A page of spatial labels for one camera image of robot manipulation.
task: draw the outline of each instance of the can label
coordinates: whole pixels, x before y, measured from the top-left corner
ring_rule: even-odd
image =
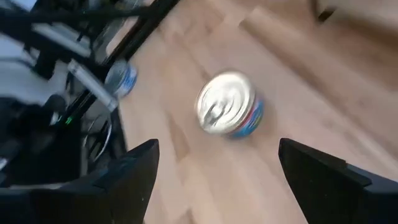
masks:
[[[122,98],[130,93],[137,80],[137,70],[132,66],[128,65],[124,71],[124,77],[120,87],[114,92],[114,95],[118,98]]]
[[[264,114],[264,101],[258,97],[254,100],[251,112],[235,131],[232,132],[233,138],[241,138],[251,134],[258,126]]]

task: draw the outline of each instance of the silver metal rod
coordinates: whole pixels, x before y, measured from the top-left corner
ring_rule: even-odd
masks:
[[[72,60],[68,64],[68,70],[102,102],[110,112],[118,107],[118,100],[112,96],[101,82],[84,66]]]
[[[91,50],[87,46],[76,42],[75,40],[69,39],[65,34],[60,34],[56,29],[48,24],[36,24],[32,26],[33,31],[38,34],[55,41],[56,43],[80,54],[83,57],[89,57]]]

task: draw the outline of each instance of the tin can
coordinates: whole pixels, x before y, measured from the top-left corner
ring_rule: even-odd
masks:
[[[130,93],[137,80],[137,70],[125,60],[113,64],[105,79],[105,88],[117,98]]]
[[[241,72],[223,72],[199,93],[200,126],[211,134],[241,138],[251,134],[264,113],[264,100]]]

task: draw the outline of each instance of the floor plank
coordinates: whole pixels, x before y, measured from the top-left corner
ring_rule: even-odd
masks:
[[[349,60],[354,56],[332,44],[332,40],[320,39],[317,35],[298,29],[263,7],[254,10],[241,26],[272,49],[286,66],[295,70],[309,85],[398,158],[396,92],[364,75],[375,70],[376,74],[382,74],[383,71],[378,69],[380,67],[375,65],[377,62],[368,59],[358,65],[356,62],[360,59]],[[371,54],[369,47],[360,46],[364,52]]]
[[[139,78],[119,107],[128,146],[160,141],[147,224],[306,223],[277,156],[282,137],[398,180],[398,162],[379,142],[248,32],[257,4],[267,5],[182,0],[132,58]],[[244,72],[266,101],[246,139],[209,135],[197,122],[197,94],[225,69]]]

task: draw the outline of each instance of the metal frame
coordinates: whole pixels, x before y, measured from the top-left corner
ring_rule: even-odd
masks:
[[[117,59],[129,60],[138,48],[145,42],[154,29],[160,24],[169,11],[179,0],[155,0],[150,6],[141,6],[128,11],[82,11],[56,14],[37,14],[35,12],[21,12],[0,9],[0,32],[11,38],[25,43],[25,46],[43,50],[45,53],[55,55],[59,60],[68,63],[71,59],[84,65],[95,76],[104,81],[110,67]],[[111,55],[101,64],[92,58],[83,57],[76,52],[60,46],[32,30],[32,24],[51,22],[76,22],[76,21],[107,21],[122,17],[138,16],[136,24],[124,36]],[[59,128],[64,128],[73,120],[81,119],[87,109],[95,102],[96,98],[88,90],[81,93],[69,106],[67,112],[58,122]]]

